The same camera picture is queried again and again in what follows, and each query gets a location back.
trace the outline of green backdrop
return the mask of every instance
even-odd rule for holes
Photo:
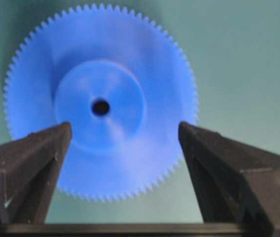
[[[14,51],[48,16],[90,0],[0,0],[0,144],[10,140],[2,87]],[[174,36],[195,72],[199,125],[280,154],[280,0],[105,0],[141,11]],[[146,195],[122,202],[58,191],[47,222],[201,222],[185,163]]]

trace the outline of gear tooth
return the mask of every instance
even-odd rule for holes
[[[47,23],[45,22],[45,21],[42,21],[41,22],[41,27],[44,29],[44,28],[46,28],[48,25],[47,25]]]
[[[16,54],[18,57],[21,57],[22,52],[21,52],[20,49],[18,49],[18,50],[15,51],[15,54]]]
[[[121,199],[123,199],[124,201],[127,199],[126,194],[120,194],[119,197],[120,197]]]
[[[105,5],[104,5],[104,3],[101,3],[101,4],[100,4],[99,9],[100,9],[100,10],[105,10]]]
[[[8,109],[7,109],[7,107],[5,107],[3,111],[4,111],[4,113],[5,113],[6,115],[8,115],[8,114],[9,114],[9,113],[8,113]]]
[[[9,121],[8,115],[7,115],[7,113],[6,113],[5,111],[3,111],[3,112],[4,112],[4,119],[5,119],[5,122],[8,124],[8,121]]]
[[[93,11],[98,10],[98,9],[97,9],[97,5],[96,5],[96,3],[93,3],[93,4],[92,4],[91,9],[92,9]]]
[[[4,117],[7,117],[7,113],[6,113],[6,111],[5,111],[5,108],[7,108],[7,106],[8,106],[8,102],[7,102],[7,99],[4,99],[3,100],[3,106],[4,106],[4,110],[3,110],[3,112],[4,112]]]
[[[12,61],[16,65],[18,63],[18,58],[16,56],[13,56]]]
[[[80,5],[76,6],[76,12],[82,12],[83,9]]]
[[[30,42],[31,42],[31,39],[28,38],[28,37],[25,37],[25,38],[24,38],[24,42],[25,42],[26,45],[29,45]]]
[[[12,132],[12,126],[11,126],[10,119],[9,119],[8,116],[5,116],[5,119],[6,119],[6,126],[7,126],[8,130],[9,130],[9,132],[11,133]]]
[[[20,43],[20,49],[21,49],[22,51],[24,51],[25,48],[26,48],[26,45],[25,45],[24,43]]]
[[[61,16],[58,13],[55,13],[53,15],[53,17],[54,17],[55,21],[58,21],[61,18]]]
[[[97,202],[98,196],[96,194],[91,195],[91,200]]]
[[[167,36],[167,35],[168,35],[168,31],[167,31],[167,30],[164,30],[164,31],[162,32],[162,35]]]
[[[135,10],[131,9],[130,12],[129,12],[129,15],[135,16],[135,14],[136,14]]]
[[[13,63],[10,63],[8,65],[8,68],[13,71],[15,69],[15,65]]]
[[[7,128],[8,128],[8,133],[9,133],[10,137],[14,138],[15,134],[13,132],[12,125],[11,125],[11,123],[9,121],[7,122]]]
[[[151,25],[152,27],[155,27],[155,25],[156,25],[155,20],[152,20],[152,21],[150,22],[150,25]]]
[[[48,22],[48,25],[52,24],[54,21],[51,17],[48,17],[47,18],[47,22]]]
[[[115,200],[116,202],[119,201],[119,195],[118,194],[113,194],[111,196],[112,196],[113,200]]]
[[[72,7],[70,7],[70,8],[68,9],[68,13],[69,13],[69,15],[71,15],[71,14],[74,14],[75,11],[74,11],[74,9],[73,9]]]
[[[181,156],[179,156],[178,159],[176,159],[176,160],[174,161],[173,166],[174,166],[175,169],[179,168],[179,161],[180,161],[180,160],[183,160],[183,158],[184,158],[184,155],[181,155]]]
[[[133,193],[132,192],[127,192],[127,197],[130,199],[134,199]]]
[[[156,27],[156,30],[157,30],[158,32],[161,32],[161,31],[162,31],[162,26],[161,26],[161,25],[158,25],[158,26]]]
[[[84,199],[87,201],[94,201],[91,195],[85,195]]]
[[[41,28],[39,26],[36,26],[35,31],[36,31],[36,34],[39,34],[41,32]]]
[[[186,61],[186,62],[185,62],[185,65],[186,65],[188,68],[190,68],[190,67],[191,67],[190,62],[188,62],[188,61]]]
[[[80,199],[80,196],[74,190],[72,190],[72,195],[75,197],[76,200]]]
[[[34,31],[31,31],[31,32],[30,32],[30,38],[31,38],[32,40],[34,39],[35,35],[36,35],[36,34],[34,33]]]
[[[140,190],[139,189],[133,190],[132,195],[133,195],[133,198],[140,196]]]
[[[161,181],[161,182],[164,181],[163,174],[158,175],[158,180]]]
[[[170,166],[170,168],[167,170],[167,173],[168,173],[168,177],[170,176],[171,173],[174,173],[175,172],[175,169],[174,169],[174,166],[173,164]]]
[[[165,170],[165,172],[164,172],[164,177],[163,177],[163,180],[165,181],[167,178],[169,178],[170,177],[170,175],[171,175],[171,169],[172,169],[173,167],[171,166],[170,168],[168,168],[167,170]]]
[[[8,100],[8,95],[7,95],[7,91],[3,94],[3,98],[7,101]]]
[[[147,184],[146,185],[146,189],[148,189],[149,191],[153,191],[153,187],[152,187],[152,184]]]
[[[143,19],[144,21],[145,21],[145,23],[148,23],[149,22],[149,17],[148,16],[146,16],[146,17],[144,17],[144,19]]]
[[[70,191],[69,191],[69,188],[68,188],[68,187],[64,187],[64,188],[63,188],[63,192],[64,192],[68,197],[70,197]]]
[[[7,75],[8,78],[12,78],[13,73],[12,73],[11,70],[9,70],[9,71],[6,72],[6,75]]]
[[[112,203],[113,197],[111,195],[106,195],[106,201]]]
[[[146,194],[146,187],[145,186],[141,186],[139,188],[140,192],[142,192],[143,194]]]
[[[120,6],[116,5],[114,10],[117,11],[117,12],[120,12]]]
[[[194,107],[194,110],[193,110],[194,112],[198,112],[199,111],[199,109],[198,108],[196,108],[196,107]]]
[[[66,187],[59,187],[59,190],[60,190],[60,192],[62,192],[63,194],[69,196],[68,193],[67,193]]]
[[[173,42],[173,44],[174,44],[175,48],[178,48],[178,42],[175,41],[175,42]]]
[[[168,40],[170,41],[170,42],[173,42],[173,36],[168,36]]]
[[[122,8],[122,13],[128,14],[128,9],[125,6]]]
[[[152,184],[153,184],[154,186],[158,187],[158,186],[159,186],[159,181],[158,181],[158,179],[154,179],[154,180],[152,181]]]
[[[76,198],[78,200],[84,200],[84,196],[82,195],[82,193],[76,193]]]
[[[100,200],[102,203],[104,203],[105,202],[104,195],[97,195],[97,200]]]
[[[142,13],[141,12],[139,12],[137,15],[136,15],[136,17],[138,18],[138,19],[142,19]]]
[[[82,193],[79,193],[79,199],[81,201],[84,201],[84,200],[86,200],[86,197]]]
[[[5,94],[4,94],[4,95],[6,95],[6,93],[8,92],[8,85],[5,85],[5,86],[3,87],[3,90],[5,91]]]
[[[179,48],[179,49],[178,49],[178,53],[179,53],[179,54],[183,54],[183,53],[184,53],[183,49],[182,49],[182,48]]]
[[[107,5],[107,10],[112,11],[112,5],[111,4]]]
[[[61,192],[62,194],[64,193],[63,187],[60,187],[59,185],[57,185],[57,188],[58,188],[59,192]]]
[[[182,54],[183,61],[187,61],[187,56],[185,54]]]
[[[76,193],[73,190],[70,190],[69,194],[71,195],[71,197],[73,199],[77,199],[77,195],[76,195]]]
[[[10,78],[5,78],[4,82],[7,86],[9,86],[10,82],[11,82],[11,79]]]
[[[84,7],[83,7],[83,10],[84,10],[84,11],[88,11],[88,10],[90,10],[89,5],[88,5],[88,4],[85,4],[85,5],[84,5]]]
[[[61,17],[66,17],[67,16],[67,12],[65,10],[61,11]]]

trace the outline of hole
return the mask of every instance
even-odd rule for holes
[[[92,105],[92,111],[97,116],[104,116],[109,112],[109,103],[106,100],[96,100]]]

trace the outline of blue gear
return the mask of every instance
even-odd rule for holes
[[[6,79],[12,139],[65,120],[73,139],[58,188],[119,200],[169,175],[181,120],[198,101],[182,50],[155,22],[126,8],[87,5],[48,18],[17,50]]]

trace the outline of plastic gear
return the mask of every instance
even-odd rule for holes
[[[181,120],[198,101],[186,56],[161,26],[94,4],[48,18],[9,65],[4,105],[12,139],[57,123],[73,139],[58,188],[75,197],[145,193],[182,159]]]

